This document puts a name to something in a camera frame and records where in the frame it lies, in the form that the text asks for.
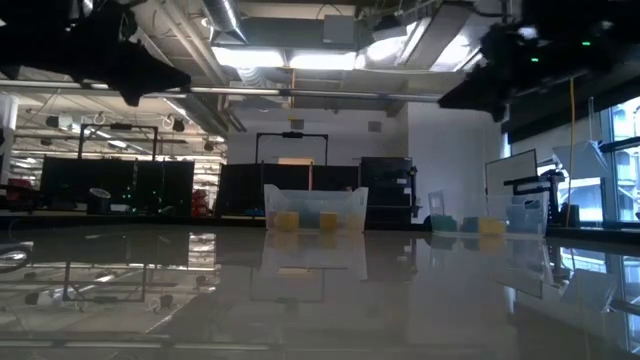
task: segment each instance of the yellow cable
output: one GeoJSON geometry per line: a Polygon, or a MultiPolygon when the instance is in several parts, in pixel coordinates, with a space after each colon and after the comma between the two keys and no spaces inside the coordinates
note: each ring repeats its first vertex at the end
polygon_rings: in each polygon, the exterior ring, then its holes
{"type": "Polygon", "coordinates": [[[569,227],[569,215],[571,214],[571,174],[573,173],[573,133],[576,125],[576,96],[573,86],[573,78],[569,80],[569,98],[571,100],[571,147],[569,148],[569,189],[567,192],[567,219],[565,227],[569,227]]]}

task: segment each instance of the reflective tabletop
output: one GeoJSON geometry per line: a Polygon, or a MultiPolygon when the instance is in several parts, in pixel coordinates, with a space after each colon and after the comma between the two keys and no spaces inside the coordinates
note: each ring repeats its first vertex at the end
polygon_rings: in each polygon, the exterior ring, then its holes
{"type": "Polygon", "coordinates": [[[633,249],[169,225],[6,236],[1,359],[625,359],[640,347],[633,249]]]}

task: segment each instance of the clear plastic bin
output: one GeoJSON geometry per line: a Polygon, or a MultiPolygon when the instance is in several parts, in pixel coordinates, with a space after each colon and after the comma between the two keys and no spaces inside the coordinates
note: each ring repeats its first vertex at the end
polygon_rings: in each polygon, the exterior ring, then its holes
{"type": "Polygon", "coordinates": [[[545,193],[472,196],[454,190],[429,193],[434,232],[544,236],[549,200],[545,193]]]}
{"type": "Polygon", "coordinates": [[[264,186],[267,229],[324,232],[364,231],[369,189],[347,191],[280,190],[264,186]]]}

